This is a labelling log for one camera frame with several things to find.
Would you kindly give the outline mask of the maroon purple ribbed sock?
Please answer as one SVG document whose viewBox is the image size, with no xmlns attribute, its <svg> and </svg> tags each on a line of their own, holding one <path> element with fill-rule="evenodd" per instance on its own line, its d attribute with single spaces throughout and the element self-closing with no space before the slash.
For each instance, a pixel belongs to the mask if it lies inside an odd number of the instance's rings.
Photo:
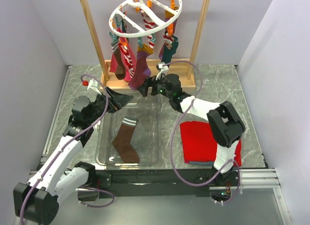
<svg viewBox="0 0 310 225">
<path fill-rule="evenodd" d="M 143 44 L 142 47 L 138 47 L 135 73 L 128 83 L 128 86 L 132 90 L 136 90 L 144 83 L 145 79 L 150 76 L 151 70 L 147 65 L 146 59 L 151 54 L 153 54 L 153 50 L 148 45 Z"/>
</svg>

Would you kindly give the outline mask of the brown sock with striped cuff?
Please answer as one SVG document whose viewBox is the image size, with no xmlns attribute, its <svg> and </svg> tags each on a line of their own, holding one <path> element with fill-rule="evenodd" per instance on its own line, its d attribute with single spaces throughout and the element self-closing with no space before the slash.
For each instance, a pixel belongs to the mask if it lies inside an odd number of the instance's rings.
<svg viewBox="0 0 310 225">
<path fill-rule="evenodd" d="M 137 152 L 130 144 L 137 121 L 136 118 L 124 117 L 118 133 L 112 142 L 113 147 L 125 164 L 137 164 L 140 162 Z"/>
</svg>

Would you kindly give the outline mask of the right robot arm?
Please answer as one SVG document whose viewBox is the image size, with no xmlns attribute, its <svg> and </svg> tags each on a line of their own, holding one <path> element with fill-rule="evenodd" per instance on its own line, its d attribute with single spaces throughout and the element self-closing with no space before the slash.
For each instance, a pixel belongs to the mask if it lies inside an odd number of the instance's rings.
<svg viewBox="0 0 310 225">
<path fill-rule="evenodd" d="M 241 137 L 245 125 L 232 103 L 212 103 L 183 91 L 178 75 L 149 77 L 138 87 L 142 96 L 162 95 L 171 107 L 185 114 L 201 118 L 201 121 L 177 122 L 180 127 L 184 162 L 187 164 L 212 164 L 212 180 L 225 185 L 234 167 L 241 164 Z"/>
</svg>

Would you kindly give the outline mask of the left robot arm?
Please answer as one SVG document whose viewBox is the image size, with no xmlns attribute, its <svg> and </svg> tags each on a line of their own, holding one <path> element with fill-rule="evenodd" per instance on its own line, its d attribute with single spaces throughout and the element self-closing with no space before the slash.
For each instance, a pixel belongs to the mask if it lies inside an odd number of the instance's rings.
<svg viewBox="0 0 310 225">
<path fill-rule="evenodd" d="M 18 183 L 13 190 L 15 214 L 20 221 L 29 220 L 49 225 L 56 217 L 62 202 L 77 188 L 97 187 L 95 166 L 77 163 L 64 176 L 72 159 L 85 147 L 96 125 L 105 113 L 115 113 L 125 107 L 132 95 L 115 92 L 109 87 L 106 93 L 98 93 L 95 101 L 79 96 L 73 101 L 68 120 L 57 148 L 44 165 L 27 183 Z"/>
</svg>

